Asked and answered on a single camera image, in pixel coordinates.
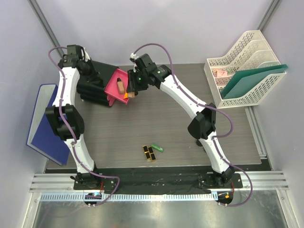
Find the beige spray bottle black cap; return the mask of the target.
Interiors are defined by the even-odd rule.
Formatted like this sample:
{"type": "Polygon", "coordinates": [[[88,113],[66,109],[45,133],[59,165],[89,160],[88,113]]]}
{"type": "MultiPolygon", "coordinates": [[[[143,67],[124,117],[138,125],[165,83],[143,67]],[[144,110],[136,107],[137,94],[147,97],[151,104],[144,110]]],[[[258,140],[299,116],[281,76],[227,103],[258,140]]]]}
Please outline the beige spray bottle black cap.
{"type": "Polygon", "coordinates": [[[128,93],[128,98],[135,98],[135,92],[128,93]]]}

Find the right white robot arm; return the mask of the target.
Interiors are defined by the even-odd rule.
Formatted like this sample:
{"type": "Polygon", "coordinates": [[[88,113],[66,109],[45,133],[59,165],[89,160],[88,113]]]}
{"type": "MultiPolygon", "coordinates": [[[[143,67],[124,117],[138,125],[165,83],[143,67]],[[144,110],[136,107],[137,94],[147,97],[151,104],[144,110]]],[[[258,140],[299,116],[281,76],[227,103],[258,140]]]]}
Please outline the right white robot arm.
{"type": "Polygon", "coordinates": [[[218,143],[216,133],[216,110],[214,104],[206,104],[190,92],[166,65],[157,66],[148,54],[140,57],[130,55],[133,69],[128,70],[127,93],[138,92],[154,86],[173,98],[189,115],[189,134],[204,148],[211,162],[214,181],[224,188],[232,181],[234,168],[227,161],[218,143]]]}

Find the beige foundation bottle black cap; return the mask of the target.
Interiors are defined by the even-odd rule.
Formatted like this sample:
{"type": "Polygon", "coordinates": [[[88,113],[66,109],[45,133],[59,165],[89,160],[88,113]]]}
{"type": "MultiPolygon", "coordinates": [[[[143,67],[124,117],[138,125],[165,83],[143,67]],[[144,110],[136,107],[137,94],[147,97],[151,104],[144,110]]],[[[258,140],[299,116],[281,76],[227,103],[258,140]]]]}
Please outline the beige foundation bottle black cap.
{"type": "Polygon", "coordinates": [[[119,94],[124,94],[125,93],[125,87],[124,87],[124,83],[121,80],[121,78],[117,78],[117,89],[119,94]]]}

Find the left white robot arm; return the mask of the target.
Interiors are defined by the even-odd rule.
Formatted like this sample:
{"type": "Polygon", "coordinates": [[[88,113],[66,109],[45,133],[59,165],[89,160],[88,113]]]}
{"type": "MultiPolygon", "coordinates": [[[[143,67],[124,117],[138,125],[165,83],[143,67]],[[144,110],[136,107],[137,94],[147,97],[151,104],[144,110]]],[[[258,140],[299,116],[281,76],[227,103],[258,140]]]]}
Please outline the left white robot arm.
{"type": "Polygon", "coordinates": [[[101,177],[96,172],[96,165],[91,158],[84,140],[85,123],[75,107],[76,87],[81,73],[90,74],[91,59],[85,49],[79,45],[68,45],[66,53],[59,63],[48,57],[59,71],[58,91],[53,104],[45,109],[45,115],[55,136],[69,148],[76,163],[76,182],[85,182],[95,190],[101,184],[101,177]]]}

